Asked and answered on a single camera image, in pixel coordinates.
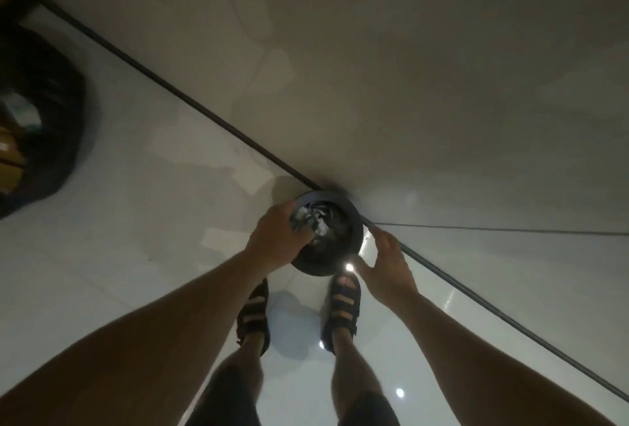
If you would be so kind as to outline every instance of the foot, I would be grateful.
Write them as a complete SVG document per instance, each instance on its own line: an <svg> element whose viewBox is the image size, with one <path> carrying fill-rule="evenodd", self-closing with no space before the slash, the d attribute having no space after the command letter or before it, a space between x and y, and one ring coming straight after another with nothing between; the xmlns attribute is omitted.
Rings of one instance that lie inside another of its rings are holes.
<svg viewBox="0 0 629 426"><path fill-rule="evenodd" d="M269 283L264 279L240 310L237 318L236 335L241 348L253 349L259 356L269 348L271 333L267 321Z"/></svg>
<svg viewBox="0 0 629 426"><path fill-rule="evenodd" d="M360 312L360 283L354 274L337 274L330 283L328 294L330 314L321 340L326 350L334 353L339 342L353 342Z"/></svg>

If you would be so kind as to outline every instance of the person's left arm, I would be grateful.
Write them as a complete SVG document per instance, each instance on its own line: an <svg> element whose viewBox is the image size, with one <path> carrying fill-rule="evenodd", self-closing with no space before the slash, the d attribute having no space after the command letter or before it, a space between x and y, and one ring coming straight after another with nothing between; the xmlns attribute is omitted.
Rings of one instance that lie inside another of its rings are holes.
<svg viewBox="0 0 629 426"><path fill-rule="evenodd" d="M176 425L262 279L312 240L270 208L245 250L207 274L105 325L0 398L2 425Z"/></svg>

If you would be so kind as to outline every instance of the person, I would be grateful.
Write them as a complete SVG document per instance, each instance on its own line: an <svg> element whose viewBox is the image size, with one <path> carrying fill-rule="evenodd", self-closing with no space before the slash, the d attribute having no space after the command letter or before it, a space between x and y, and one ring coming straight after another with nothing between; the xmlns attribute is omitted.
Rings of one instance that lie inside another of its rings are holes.
<svg viewBox="0 0 629 426"><path fill-rule="evenodd" d="M177 425L236 319L240 349L216 368L188 424L259 424L260 355L270 342L265 278L313 238L307 228L291 229L294 207L270 208L242 252L51 359L0 398L0 423ZM462 425L611 424L420 295L397 239L370 229L377 260L369 267L357 257L355 268L373 297L413 334ZM328 303L321 340L336 355L332 399L340 424L397 425L380 383L353 344L358 277L334 276Z"/></svg>

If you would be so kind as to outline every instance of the person's left hand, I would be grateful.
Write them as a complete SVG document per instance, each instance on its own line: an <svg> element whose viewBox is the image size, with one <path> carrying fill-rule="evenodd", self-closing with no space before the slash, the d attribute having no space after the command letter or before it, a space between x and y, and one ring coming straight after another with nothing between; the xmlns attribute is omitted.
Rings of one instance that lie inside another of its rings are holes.
<svg viewBox="0 0 629 426"><path fill-rule="evenodd" d="M304 226L298 232L292 229L289 218L295 205L295 201L289 201L271 207L258 221L245 247L245 252L255 262L270 271L292 262L299 251L315 237L315 233L308 227Z"/></svg>

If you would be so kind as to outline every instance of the forearm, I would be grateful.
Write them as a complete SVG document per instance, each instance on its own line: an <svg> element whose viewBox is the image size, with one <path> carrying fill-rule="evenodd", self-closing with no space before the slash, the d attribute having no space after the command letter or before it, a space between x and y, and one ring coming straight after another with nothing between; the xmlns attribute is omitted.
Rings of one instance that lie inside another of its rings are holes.
<svg viewBox="0 0 629 426"><path fill-rule="evenodd" d="M0 399L9 424L174 425L266 266L241 253L100 328Z"/></svg>
<svg viewBox="0 0 629 426"><path fill-rule="evenodd" d="M542 375L483 341L418 293L392 310L409 328L464 426L610 425Z"/></svg>

